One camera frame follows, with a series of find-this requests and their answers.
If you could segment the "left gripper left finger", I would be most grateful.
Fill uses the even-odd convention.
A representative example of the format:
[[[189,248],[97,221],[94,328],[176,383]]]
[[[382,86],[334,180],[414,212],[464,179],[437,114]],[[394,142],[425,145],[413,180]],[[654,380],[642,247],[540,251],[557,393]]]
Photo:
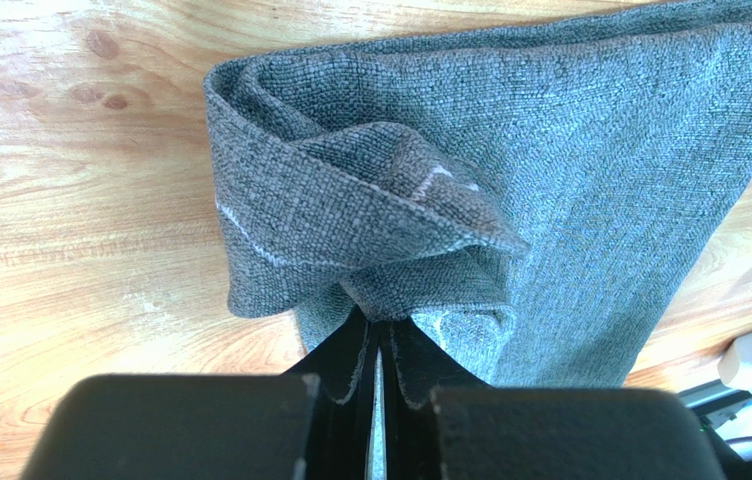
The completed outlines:
[[[380,329],[354,307],[328,338],[289,368],[313,390],[305,479],[366,479]]]

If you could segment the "grey stitched cloth napkin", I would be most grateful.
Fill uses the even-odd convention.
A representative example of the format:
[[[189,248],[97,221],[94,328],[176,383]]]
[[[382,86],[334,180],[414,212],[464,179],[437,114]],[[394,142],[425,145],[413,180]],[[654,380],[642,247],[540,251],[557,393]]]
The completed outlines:
[[[752,179],[752,1],[230,60],[230,311],[359,307],[504,387],[620,386]]]

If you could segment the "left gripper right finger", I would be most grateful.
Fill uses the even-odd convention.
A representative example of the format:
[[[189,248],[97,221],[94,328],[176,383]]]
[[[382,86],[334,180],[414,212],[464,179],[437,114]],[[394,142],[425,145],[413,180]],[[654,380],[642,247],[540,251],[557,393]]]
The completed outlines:
[[[388,479],[439,479],[440,434],[432,391],[486,389],[412,321],[388,322],[380,339],[385,472]]]

